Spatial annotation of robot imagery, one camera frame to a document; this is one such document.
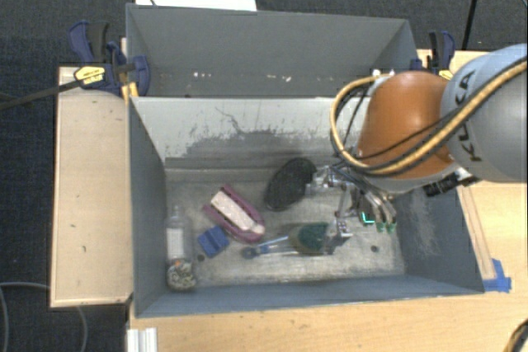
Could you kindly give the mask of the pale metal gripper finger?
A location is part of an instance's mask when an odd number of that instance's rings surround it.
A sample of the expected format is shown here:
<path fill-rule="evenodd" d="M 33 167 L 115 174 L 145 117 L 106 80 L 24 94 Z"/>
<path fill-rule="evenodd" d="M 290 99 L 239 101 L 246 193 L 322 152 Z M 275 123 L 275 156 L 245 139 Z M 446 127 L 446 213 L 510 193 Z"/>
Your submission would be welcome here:
<path fill-rule="evenodd" d="M 328 225 L 324 239 L 324 254 L 332 255 L 352 237 L 352 233 L 343 219 L 335 218 Z"/>
<path fill-rule="evenodd" d="M 330 187 L 328 181 L 328 167 L 321 167 L 313 175 L 305 186 L 306 195 L 317 195 Z"/>

